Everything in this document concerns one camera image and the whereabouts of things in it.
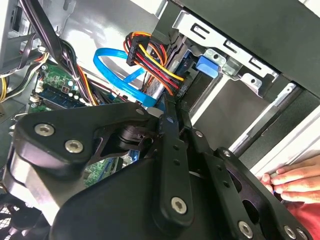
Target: cable connector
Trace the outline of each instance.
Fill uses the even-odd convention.
[[[139,48],[139,44],[141,44],[143,46],[144,49],[147,49],[148,45],[149,45],[149,41],[150,41],[150,37],[148,36],[135,36],[132,39],[132,43],[131,43],[131,47],[129,50],[129,54],[128,57],[126,59],[126,63],[129,66],[134,66],[135,64],[135,60],[136,60],[136,54]]]

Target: blue tab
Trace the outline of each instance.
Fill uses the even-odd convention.
[[[219,66],[207,59],[204,56],[199,58],[198,63],[196,64],[196,69],[207,74],[213,79],[219,75]]]

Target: red wire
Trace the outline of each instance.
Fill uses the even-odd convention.
[[[167,78],[162,72],[160,72],[158,69],[154,68],[149,62],[147,62],[140,53],[136,54],[149,68],[151,68],[153,71],[155,71],[157,74],[159,74],[163,80],[167,81],[169,84],[171,84],[174,88],[178,89],[178,85],[172,82],[169,78]]]

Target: gray metal panel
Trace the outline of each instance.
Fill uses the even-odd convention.
[[[228,148],[267,105],[243,82],[229,80],[194,127],[205,134],[213,150]]]

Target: yellow wire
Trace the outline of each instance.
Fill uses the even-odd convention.
[[[92,101],[93,105],[98,105],[97,101],[95,100],[95,98],[94,98],[94,96],[93,96],[93,94],[92,94],[92,92],[90,90],[88,79],[87,79],[84,71],[82,70],[82,68],[80,66],[78,66],[78,68],[79,68],[79,70],[81,71],[81,73],[82,73],[82,75],[84,77],[84,83],[85,83],[85,86],[86,86],[86,88],[87,88],[87,90],[89,92],[89,96],[91,98],[91,101]]]
[[[1,90],[1,96],[0,96],[0,102],[4,99],[5,97],[5,79],[2,77],[2,90]]]
[[[160,68],[162,71],[164,71],[165,73],[167,73],[168,75],[170,75],[171,77],[173,77],[175,79],[178,79],[180,81],[184,81],[184,79],[182,77],[173,74],[172,72],[170,72],[169,70],[167,70],[163,66],[161,66],[152,56],[149,55],[149,53],[147,53],[147,51],[145,50],[145,48],[141,44],[139,44],[139,48],[147,56],[147,58],[150,59],[155,65],[157,65],[158,68]]]
[[[6,96],[7,96],[7,80],[6,79],[4,79],[4,95],[3,95],[3,98],[5,99],[6,98]]]

